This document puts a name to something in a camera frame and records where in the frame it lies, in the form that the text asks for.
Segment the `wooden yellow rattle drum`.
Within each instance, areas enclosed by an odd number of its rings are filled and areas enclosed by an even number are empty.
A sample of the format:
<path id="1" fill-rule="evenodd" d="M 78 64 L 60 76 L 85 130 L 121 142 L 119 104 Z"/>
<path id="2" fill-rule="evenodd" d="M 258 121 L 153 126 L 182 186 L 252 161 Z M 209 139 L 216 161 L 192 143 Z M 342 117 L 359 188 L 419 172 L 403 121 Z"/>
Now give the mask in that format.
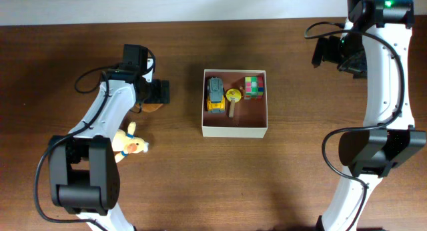
<path id="1" fill-rule="evenodd" d="M 242 86 L 240 86 L 238 88 L 230 88 L 229 90 L 227 90 L 226 99 L 230 103 L 229 112 L 228 112 L 229 118 L 234 117 L 236 103 L 238 103 L 241 100 L 241 98 L 243 96 L 242 95 L 243 90 L 244 90 L 244 88 Z"/>

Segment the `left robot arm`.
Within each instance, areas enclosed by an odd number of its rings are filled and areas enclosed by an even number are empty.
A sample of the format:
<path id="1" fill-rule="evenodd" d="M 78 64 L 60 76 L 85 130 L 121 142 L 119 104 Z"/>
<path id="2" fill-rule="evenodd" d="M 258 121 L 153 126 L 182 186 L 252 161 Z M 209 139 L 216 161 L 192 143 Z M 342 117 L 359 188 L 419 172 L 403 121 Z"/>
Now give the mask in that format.
<path id="1" fill-rule="evenodd" d="M 65 136 L 53 136 L 41 161 L 49 162 L 52 202 L 75 215 L 73 223 L 92 230 L 135 230 L 118 204 L 120 177 L 117 161 L 132 152 L 145 152 L 136 142 L 134 125 L 117 133 L 135 105 L 169 102 L 169 83 L 153 79 L 155 55 L 141 45 L 126 44 L 120 63 L 100 67 L 95 101 L 82 120 Z"/>

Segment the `brown plush toy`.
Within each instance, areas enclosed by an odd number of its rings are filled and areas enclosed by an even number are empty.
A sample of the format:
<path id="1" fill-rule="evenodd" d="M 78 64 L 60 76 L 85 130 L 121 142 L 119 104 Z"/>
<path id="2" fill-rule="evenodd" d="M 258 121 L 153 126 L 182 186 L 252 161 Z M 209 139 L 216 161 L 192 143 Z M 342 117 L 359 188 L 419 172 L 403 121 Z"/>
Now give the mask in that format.
<path id="1" fill-rule="evenodd" d="M 140 108 L 141 108 L 142 112 L 145 112 L 145 113 L 155 112 L 159 108 L 161 108 L 162 106 L 163 106 L 162 103 L 143 103 L 143 104 L 140 104 Z"/>

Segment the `yellow grey toy truck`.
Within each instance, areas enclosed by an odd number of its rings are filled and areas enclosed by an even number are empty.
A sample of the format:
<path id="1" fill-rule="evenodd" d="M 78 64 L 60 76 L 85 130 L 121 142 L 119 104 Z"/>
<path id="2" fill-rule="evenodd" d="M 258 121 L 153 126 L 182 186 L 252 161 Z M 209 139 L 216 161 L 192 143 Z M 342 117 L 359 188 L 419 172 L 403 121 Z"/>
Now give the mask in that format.
<path id="1" fill-rule="evenodd" d="M 206 103 L 209 113 L 225 112 L 224 84 L 221 78 L 211 77 L 208 79 Z"/>

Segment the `white box pink interior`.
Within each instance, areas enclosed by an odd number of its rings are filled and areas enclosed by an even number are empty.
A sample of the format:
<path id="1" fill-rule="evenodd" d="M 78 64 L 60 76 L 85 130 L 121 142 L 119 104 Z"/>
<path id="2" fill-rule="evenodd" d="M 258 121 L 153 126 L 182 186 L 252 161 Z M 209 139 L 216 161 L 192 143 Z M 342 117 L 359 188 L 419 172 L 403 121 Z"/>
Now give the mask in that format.
<path id="1" fill-rule="evenodd" d="M 211 77 L 223 81 L 224 90 L 240 89 L 246 77 L 260 77 L 264 93 L 260 99 L 242 98 L 235 104 L 234 116 L 229 116 L 230 102 L 225 101 L 224 113 L 207 110 L 207 82 Z M 263 138 L 268 130 L 268 93 L 264 70 L 206 69 L 203 72 L 203 96 L 201 105 L 201 130 L 204 137 L 215 138 Z"/>

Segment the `colourful puzzle cube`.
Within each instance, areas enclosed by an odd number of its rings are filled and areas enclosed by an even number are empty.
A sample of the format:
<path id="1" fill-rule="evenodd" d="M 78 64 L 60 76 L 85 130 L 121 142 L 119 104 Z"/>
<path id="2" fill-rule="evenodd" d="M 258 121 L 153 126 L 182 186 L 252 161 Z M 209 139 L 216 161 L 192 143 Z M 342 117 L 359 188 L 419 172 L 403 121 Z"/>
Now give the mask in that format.
<path id="1" fill-rule="evenodd" d="M 262 76 L 246 76 L 244 78 L 244 99 L 262 99 L 265 92 L 264 79 Z"/>

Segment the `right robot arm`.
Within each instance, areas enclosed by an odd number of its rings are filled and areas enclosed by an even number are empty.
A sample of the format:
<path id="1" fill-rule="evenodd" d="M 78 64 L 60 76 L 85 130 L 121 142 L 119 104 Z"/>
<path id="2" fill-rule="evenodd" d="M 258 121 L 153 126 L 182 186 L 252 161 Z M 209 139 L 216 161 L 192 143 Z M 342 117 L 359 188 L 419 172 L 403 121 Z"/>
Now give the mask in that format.
<path id="1" fill-rule="evenodd" d="M 336 130 L 343 168 L 317 230 L 355 230 L 374 188 L 426 145 L 426 132 L 415 128 L 408 93 L 413 0 L 347 1 L 347 20 L 316 36 L 312 65 L 335 63 L 338 70 L 366 79 L 366 114 L 362 126 Z"/>

